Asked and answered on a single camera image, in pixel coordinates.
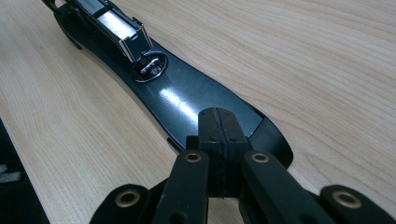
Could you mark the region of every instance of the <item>metal rivet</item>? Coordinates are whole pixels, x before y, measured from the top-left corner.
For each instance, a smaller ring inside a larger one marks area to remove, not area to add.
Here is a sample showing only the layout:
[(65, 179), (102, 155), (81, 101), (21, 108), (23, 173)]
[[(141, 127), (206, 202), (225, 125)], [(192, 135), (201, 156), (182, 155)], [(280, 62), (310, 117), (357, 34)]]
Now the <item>metal rivet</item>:
[(355, 197), (353, 194), (343, 191), (337, 190), (332, 193), (332, 197), (336, 202), (348, 208), (360, 208), (361, 200)]
[(118, 207), (130, 207), (139, 202), (140, 194), (135, 189), (126, 189), (120, 192), (116, 197), (116, 205)]
[(251, 155), (251, 159), (253, 159), (256, 162), (268, 162), (270, 159), (262, 153), (255, 153)]
[(189, 153), (184, 157), (184, 159), (189, 162), (198, 162), (201, 160), (201, 155), (197, 153)]
[(137, 82), (148, 82), (160, 76), (167, 64), (166, 54), (159, 51), (147, 52), (134, 63), (131, 71), (132, 79)]

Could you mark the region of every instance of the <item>wooden table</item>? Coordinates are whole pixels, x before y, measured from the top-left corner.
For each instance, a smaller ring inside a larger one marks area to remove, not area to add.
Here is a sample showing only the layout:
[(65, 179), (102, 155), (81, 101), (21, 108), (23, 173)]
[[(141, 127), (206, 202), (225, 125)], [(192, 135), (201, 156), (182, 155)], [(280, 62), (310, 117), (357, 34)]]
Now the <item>wooden table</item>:
[[(302, 186), (352, 187), (396, 217), (394, 1), (114, 3), (265, 113)], [(0, 13), (0, 116), (51, 223), (88, 223), (114, 188), (168, 177), (164, 131), (44, 4), (3, 0)], [(242, 222), (236, 200), (211, 200), (209, 219)]]

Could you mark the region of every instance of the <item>clamp jaw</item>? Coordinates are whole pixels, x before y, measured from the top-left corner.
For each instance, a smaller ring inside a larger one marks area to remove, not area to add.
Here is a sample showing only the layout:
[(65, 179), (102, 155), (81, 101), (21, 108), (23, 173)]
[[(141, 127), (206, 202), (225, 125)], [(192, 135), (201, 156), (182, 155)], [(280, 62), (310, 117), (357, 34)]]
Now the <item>clamp jaw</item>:
[(206, 223), (208, 198), (236, 198), (245, 223), (396, 223), (370, 199), (344, 186), (303, 189), (278, 159), (244, 136), (234, 114), (208, 108), (167, 180), (114, 189), (93, 215), (98, 223)]

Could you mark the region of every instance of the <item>metal clip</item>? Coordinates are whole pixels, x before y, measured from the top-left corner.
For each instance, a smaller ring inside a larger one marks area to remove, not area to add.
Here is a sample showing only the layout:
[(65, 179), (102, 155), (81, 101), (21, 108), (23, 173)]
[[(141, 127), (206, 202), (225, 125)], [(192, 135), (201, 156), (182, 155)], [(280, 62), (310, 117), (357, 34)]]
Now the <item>metal clip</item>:
[(147, 82), (160, 76), (168, 64), (166, 55), (159, 51), (142, 54), (132, 69), (132, 79), (137, 82)]
[(69, 0), (81, 8), (87, 19), (107, 35), (134, 63), (152, 49), (152, 43), (142, 22), (128, 18), (109, 1)]

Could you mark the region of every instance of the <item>hole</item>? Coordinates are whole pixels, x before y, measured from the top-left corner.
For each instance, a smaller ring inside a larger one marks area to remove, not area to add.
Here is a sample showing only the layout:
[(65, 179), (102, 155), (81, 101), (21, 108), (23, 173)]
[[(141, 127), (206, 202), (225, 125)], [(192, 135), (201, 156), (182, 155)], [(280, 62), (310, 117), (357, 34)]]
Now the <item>hole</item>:
[(300, 221), (304, 224), (318, 224), (317, 219), (308, 214), (301, 214)]
[(201, 155), (196, 153), (190, 153), (186, 155), (185, 159), (189, 162), (198, 162), (201, 160)]
[(124, 194), (124, 195), (122, 195), (120, 200), (122, 203), (130, 203), (131, 201), (134, 200), (134, 194), (132, 194), (132, 193)]
[(118, 207), (130, 207), (136, 204), (140, 199), (140, 194), (135, 189), (127, 189), (120, 192), (116, 197)]
[(359, 200), (357, 197), (349, 192), (338, 190), (332, 193), (332, 197), (335, 199), (336, 202), (340, 203), (345, 207), (354, 209), (361, 207), (361, 200)]
[(187, 221), (187, 215), (183, 212), (176, 212), (169, 217), (171, 224), (184, 224)]
[(253, 159), (256, 162), (268, 162), (270, 159), (262, 154), (262, 153), (255, 153), (251, 156), (251, 159)]

